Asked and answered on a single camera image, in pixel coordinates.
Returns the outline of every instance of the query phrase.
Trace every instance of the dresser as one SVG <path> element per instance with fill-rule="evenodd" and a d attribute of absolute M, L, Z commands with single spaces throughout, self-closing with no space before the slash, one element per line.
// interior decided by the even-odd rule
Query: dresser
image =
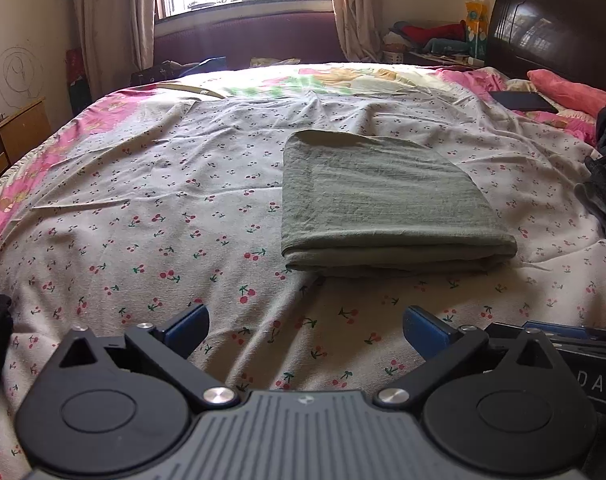
<path fill-rule="evenodd" d="M 0 123 L 0 176 L 52 134 L 45 98 L 26 105 Z"/>

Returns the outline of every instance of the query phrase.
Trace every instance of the headboard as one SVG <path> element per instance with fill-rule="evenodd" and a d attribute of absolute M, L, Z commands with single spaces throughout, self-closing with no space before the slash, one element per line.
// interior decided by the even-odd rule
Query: headboard
<path fill-rule="evenodd" d="M 512 78 L 547 68 L 606 91 L 606 0 L 496 0 L 486 58 Z"/>

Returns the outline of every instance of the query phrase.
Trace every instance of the gray-green blanket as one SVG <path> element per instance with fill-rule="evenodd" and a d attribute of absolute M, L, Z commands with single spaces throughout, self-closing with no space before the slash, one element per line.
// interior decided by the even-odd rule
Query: gray-green blanket
<path fill-rule="evenodd" d="M 486 270 L 516 241 L 464 171 L 393 137 L 305 130 L 283 154 L 286 267 L 329 276 Z"/>

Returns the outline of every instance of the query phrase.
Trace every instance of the curtain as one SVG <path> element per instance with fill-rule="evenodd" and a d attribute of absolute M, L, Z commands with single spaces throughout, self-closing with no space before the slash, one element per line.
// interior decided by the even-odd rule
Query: curtain
<path fill-rule="evenodd" d="M 378 61 L 378 0 L 332 0 L 341 48 L 349 61 Z"/>
<path fill-rule="evenodd" d="M 74 0 L 93 99 L 129 86 L 153 64 L 155 0 Z"/>

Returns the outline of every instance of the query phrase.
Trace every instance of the folded green fabric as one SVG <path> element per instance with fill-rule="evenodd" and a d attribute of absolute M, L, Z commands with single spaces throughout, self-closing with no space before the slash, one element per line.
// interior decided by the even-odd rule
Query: folded green fabric
<path fill-rule="evenodd" d="M 487 270 L 516 241 L 469 176 L 393 137 L 304 130 L 283 153 L 286 268 L 328 276 Z"/>

